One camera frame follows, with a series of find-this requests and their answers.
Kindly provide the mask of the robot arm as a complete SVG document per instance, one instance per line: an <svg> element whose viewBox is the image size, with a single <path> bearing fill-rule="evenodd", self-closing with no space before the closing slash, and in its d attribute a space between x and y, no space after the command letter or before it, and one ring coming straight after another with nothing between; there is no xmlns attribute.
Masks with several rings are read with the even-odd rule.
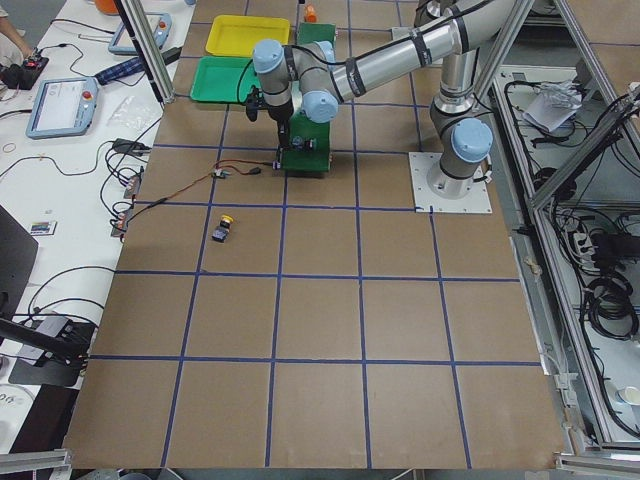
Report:
<svg viewBox="0 0 640 480"><path fill-rule="evenodd" d="M260 40L249 62L257 83L243 101L246 116L256 121L264 111L275 122L274 169L325 174L331 165L329 124L340 105L442 61L436 110L454 118L465 115L480 96L474 79L479 47L497 37L490 57L500 62L510 46L507 35L530 8L528 1L445 2L440 16L418 15L407 33L344 60L336 59L327 40Z"/></svg>

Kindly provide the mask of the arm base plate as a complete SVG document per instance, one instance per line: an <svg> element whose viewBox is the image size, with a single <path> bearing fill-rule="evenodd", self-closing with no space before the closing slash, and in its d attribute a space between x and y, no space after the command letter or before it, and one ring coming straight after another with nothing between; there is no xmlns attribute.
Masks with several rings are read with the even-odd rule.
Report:
<svg viewBox="0 0 640 480"><path fill-rule="evenodd" d="M440 168L439 152L409 152L414 210L418 213L492 213L488 184L481 163L470 178L448 177Z"/></svg>
<svg viewBox="0 0 640 480"><path fill-rule="evenodd" d="M393 40L404 38L408 36L412 30L413 30L412 27L392 27L391 38Z"/></svg>

